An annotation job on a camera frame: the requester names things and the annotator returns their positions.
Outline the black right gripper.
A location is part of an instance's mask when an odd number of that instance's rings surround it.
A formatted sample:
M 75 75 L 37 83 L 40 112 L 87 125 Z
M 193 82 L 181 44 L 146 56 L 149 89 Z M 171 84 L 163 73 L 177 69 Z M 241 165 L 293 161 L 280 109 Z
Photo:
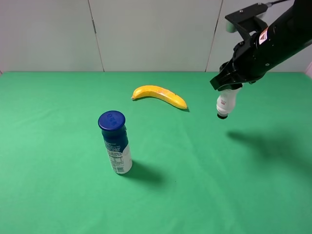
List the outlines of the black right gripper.
M 256 71 L 260 63 L 257 55 L 259 36 L 260 32 L 255 32 L 234 47 L 232 60 L 223 63 L 218 75 L 210 80 L 215 90 L 236 90 L 242 88 L 243 83 L 255 83 L 265 75 L 266 72 Z

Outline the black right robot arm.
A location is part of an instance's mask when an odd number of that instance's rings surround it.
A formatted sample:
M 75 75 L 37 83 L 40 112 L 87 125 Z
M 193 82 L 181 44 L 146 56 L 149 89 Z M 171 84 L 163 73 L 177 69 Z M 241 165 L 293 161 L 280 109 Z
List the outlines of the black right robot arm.
M 210 83 L 215 90 L 237 89 L 255 83 L 270 69 L 294 56 L 312 43 L 312 2 L 296 0 L 271 25 L 259 15 L 272 3 L 257 3 L 225 16 L 231 30 L 242 41 L 234 47 L 232 58 L 222 64 Z

